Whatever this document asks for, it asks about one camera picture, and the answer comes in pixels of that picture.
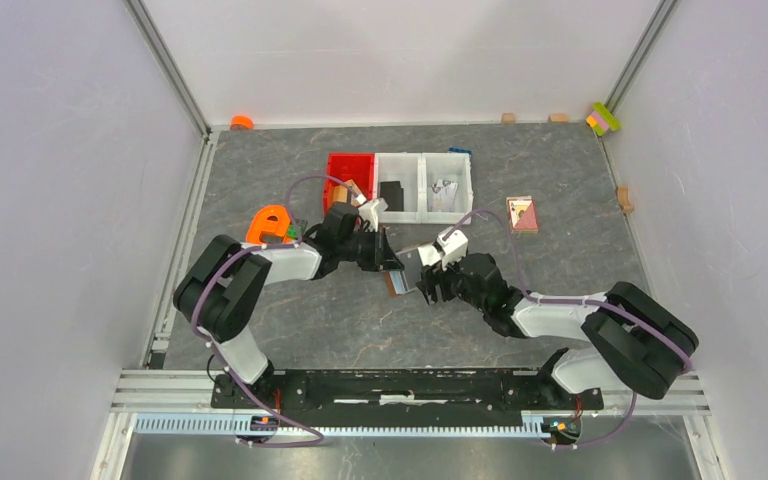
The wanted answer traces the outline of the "brown leather card holder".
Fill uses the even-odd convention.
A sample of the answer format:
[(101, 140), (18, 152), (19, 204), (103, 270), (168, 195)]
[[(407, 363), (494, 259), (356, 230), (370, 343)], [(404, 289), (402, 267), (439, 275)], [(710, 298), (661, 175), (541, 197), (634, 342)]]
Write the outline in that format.
[(442, 247), (436, 242), (397, 252), (396, 258), (401, 262), (402, 269), (388, 271), (385, 276), (390, 294), (401, 296), (420, 292), (429, 305), (439, 302), (443, 254)]

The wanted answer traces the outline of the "dark grey credit card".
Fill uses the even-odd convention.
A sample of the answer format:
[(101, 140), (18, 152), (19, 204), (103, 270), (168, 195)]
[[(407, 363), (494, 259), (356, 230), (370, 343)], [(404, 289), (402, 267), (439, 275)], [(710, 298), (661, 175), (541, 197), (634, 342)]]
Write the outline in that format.
[(423, 259), (419, 248), (405, 249), (397, 253), (403, 264), (401, 273), (405, 293), (417, 289), (417, 284), (422, 279)]

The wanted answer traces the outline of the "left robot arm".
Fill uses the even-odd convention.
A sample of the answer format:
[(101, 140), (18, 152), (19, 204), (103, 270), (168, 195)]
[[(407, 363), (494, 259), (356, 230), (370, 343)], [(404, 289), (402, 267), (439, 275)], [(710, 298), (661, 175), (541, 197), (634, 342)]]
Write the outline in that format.
[(399, 271), (403, 264), (379, 224), (381, 198), (358, 207), (337, 202), (323, 221), (291, 243), (247, 244), (216, 236), (176, 287), (173, 305), (237, 381), (235, 392), (250, 407), (274, 394), (270, 368), (248, 328), (265, 286), (319, 280), (343, 262), (367, 272)]

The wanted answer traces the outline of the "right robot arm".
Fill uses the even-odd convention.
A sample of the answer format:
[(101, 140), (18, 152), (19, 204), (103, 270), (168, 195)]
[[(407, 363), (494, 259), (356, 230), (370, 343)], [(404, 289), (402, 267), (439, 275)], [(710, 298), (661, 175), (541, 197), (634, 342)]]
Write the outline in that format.
[(625, 386), (660, 400), (699, 347), (696, 333), (633, 283), (619, 281), (584, 297), (547, 297), (510, 285), (495, 258), (470, 253), (449, 265), (425, 266), (417, 283), (427, 303), (459, 299), (497, 334), (589, 342), (550, 361), (537, 382), (540, 400), (562, 408), (589, 389)]

